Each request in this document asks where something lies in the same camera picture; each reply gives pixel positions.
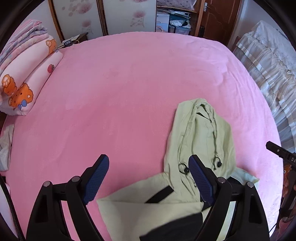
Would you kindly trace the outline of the light green hooded jacket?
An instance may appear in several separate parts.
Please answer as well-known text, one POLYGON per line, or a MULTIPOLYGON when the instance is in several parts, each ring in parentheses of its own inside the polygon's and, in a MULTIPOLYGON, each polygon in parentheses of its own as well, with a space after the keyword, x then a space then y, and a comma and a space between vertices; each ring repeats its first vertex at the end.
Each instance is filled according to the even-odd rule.
POLYGON ((229 123, 204 99, 177 107, 163 173, 126 186, 97 201, 112 240, 193 240, 210 206, 189 171, 197 155, 216 176, 236 184, 258 179, 236 166, 229 123))

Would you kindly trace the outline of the white crumpled cloth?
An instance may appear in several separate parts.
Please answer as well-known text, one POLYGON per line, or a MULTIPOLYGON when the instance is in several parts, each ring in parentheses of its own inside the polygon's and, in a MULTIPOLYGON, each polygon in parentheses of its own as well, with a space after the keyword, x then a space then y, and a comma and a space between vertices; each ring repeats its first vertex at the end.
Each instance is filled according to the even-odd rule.
POLYGON ((7 126, 0 139, 0 170, 3 172, 8 171, 10 167, 14 130, 15 125, 7 126))

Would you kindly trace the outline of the pink bed sheet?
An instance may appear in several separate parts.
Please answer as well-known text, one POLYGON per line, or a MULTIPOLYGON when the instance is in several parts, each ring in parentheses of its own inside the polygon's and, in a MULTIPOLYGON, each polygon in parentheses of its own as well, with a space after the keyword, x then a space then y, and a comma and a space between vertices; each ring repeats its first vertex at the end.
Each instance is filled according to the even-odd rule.
POLYGON ((42 184, 63 183, 101 154, 110 167, 97 194, 108 196, 163 170, 179 103, 203 98, 226 120, 236 164, 259 179, 269 227, 278 218, 282 161, 270 108, 243 64, 219 42, 131 32, 64 49, 27 116, 15 124, 6 181, 23 230, 42 184))

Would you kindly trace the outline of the white lace covered bed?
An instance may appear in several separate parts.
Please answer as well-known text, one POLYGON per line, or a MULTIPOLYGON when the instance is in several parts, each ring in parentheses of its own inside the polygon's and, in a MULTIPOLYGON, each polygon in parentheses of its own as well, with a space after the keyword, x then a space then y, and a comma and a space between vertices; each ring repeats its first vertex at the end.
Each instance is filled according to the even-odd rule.
POLYGON ((281 146, 295 152, 295 50, 280 31, 259 21, 236 43, 234 55, 266 99, 281 146))

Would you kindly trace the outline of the pink cartoon folded quilt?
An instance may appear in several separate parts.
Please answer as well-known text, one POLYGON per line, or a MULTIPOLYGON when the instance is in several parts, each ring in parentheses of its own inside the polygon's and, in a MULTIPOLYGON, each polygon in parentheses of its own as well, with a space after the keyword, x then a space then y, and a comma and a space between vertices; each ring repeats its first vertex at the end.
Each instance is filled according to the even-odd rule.
POLYGON ((1 65, 1 112, 27 115, 63 58, 55 39, 34 36, 18 46, 1 65))

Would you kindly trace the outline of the small dark bedside table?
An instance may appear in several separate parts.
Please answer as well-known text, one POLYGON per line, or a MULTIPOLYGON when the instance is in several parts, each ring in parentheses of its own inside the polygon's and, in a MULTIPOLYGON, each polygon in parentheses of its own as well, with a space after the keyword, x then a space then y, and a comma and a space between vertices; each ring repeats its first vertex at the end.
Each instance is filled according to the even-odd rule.
POLYGON ((87 35, 88 33, 82 33, 77 36, 73 36, 69 39, 63 40, 62 43, 57 47, 57 50, 87 41, 87 35))

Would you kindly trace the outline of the brown wooden door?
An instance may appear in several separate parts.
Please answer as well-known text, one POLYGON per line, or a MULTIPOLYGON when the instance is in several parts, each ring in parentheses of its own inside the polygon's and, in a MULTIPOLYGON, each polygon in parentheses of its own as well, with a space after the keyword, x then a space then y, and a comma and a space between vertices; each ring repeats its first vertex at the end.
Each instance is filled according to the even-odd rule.
POLYGON ((241 7, 241 0, 207 0, 198 37, 227 45, 241 7))

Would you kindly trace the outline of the striped purple folded blanket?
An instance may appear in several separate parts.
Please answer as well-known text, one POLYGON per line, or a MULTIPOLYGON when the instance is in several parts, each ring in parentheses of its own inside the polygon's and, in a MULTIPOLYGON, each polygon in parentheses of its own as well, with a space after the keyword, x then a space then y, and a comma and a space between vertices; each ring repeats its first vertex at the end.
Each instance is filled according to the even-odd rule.
POLYGON ((15 30, 1 52, 1 71, 27 48, 47 39, 48 36, 48 30, 43 26, 41 21, 28 20, 21 24, 15 30))

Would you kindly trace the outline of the floral sliding wardrobe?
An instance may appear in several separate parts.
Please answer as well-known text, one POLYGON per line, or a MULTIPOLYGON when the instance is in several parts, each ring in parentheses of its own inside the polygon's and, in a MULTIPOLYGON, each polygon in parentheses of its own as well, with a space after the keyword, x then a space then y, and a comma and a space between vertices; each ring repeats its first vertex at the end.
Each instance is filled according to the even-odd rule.
POLYGON ((126 32, 155 32, 155 0, 48 1, 61 40, 79 34, 88 39, 126 32))

